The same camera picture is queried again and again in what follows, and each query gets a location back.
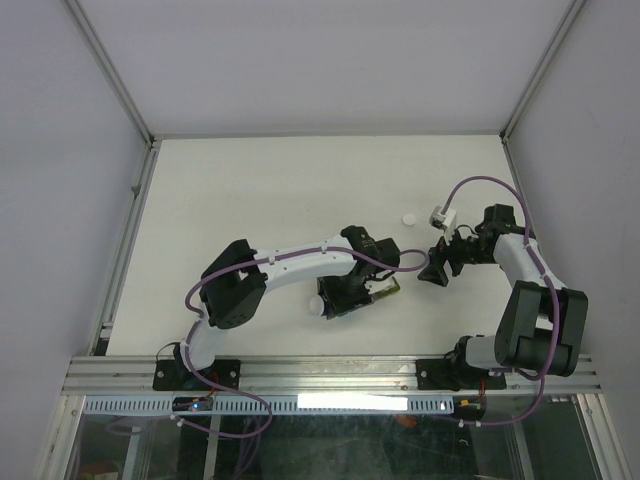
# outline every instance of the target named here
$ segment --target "white wall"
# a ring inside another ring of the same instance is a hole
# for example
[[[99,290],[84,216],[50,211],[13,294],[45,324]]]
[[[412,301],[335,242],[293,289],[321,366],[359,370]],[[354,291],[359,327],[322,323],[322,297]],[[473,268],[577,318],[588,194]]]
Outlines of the white wall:
[[[59,1],[0,7],[0,476],[32,479],[143,155]]]
[[[155,134],[498,133],[569,0],[82,0]]]
[[[592,1],[512,138],[549,263],[590,299],[585,347],[640,476],[640,4]]]

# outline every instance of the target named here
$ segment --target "white round cap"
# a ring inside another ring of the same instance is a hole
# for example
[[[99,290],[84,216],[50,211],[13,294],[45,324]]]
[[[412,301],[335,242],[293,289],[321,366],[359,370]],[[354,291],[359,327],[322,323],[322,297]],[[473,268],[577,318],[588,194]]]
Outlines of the white round cap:
[[[309,311],[316,317],[324,314],[324,300],[320,295],[314,295],[309,299]]]
[[[413,227],[417,223],[418,219],[413,213],[405,213],[402,216],[402,223],[407,227]]]

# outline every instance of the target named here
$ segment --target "white work surface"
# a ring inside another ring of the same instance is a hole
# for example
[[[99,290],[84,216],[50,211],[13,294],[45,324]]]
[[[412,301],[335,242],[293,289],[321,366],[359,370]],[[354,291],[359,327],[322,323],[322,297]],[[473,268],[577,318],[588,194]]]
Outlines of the white work surface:
[[[107,353],[153,355],[183,339],[195,320],[186,292],[236,239],[292,247],[362,225],[401,250],[427,250],[441,233],[427,223],[433,208],[479,174],[511,183],[497,136],[165,140]],[[498,185],[474,182],[452,208],[475,226],[498,202],[516,205]],[[403,225],[406,213],[415,226]],[[496,265],[467,266],[447,288],[416,275],[397,274],[400,292],[329,321],[309,313],[315,280],[270,292],[219,354],[435,354],[462,335],[495,333],[511,290]]]

